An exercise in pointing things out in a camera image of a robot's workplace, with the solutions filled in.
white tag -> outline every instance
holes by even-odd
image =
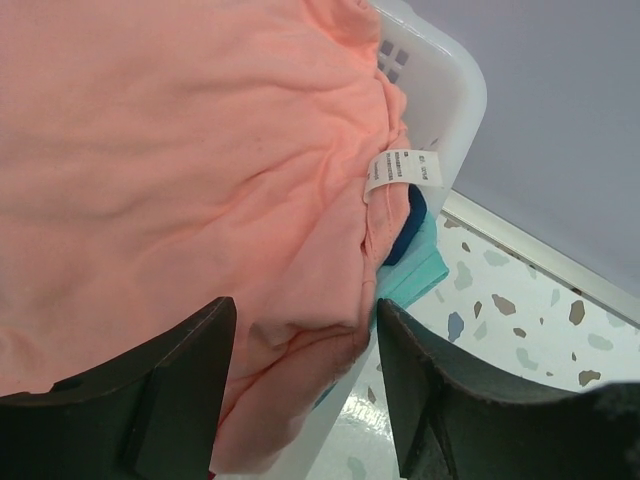
[[[412,183],[425,187],[442,187],[442,173],[437,152],[422,150],[385,150],[369,164],[364,200],[369,192],[389,183]]]

turquoise cloth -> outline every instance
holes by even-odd
[[[376,299],[389,298],[407,308],[413,302],[431,291],[447,275],[449,269],[438,251],[438,229],[430,213],[411,241],[402,259],[393,266],[378,270]],[[371,329],[376,326],[375,303],[371,318]],[[316,402],[317,407],[333,390],[329,387]]]

speckled floor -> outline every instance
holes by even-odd
[[[640,331],[441,217],[451,275],[409,312],[500,368],[579,391],[640,380]],[[308,480],[398,479],[380,357],[374,349]]]

peach cloth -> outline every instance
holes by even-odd
[[[364,350],[407,147],[362,0],[6,0],[0,395],[235,298],[218,473],[261,471]]]

gray wall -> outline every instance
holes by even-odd
[[[454,188],[640,296],[640,0],[408,0],[488,87]]]

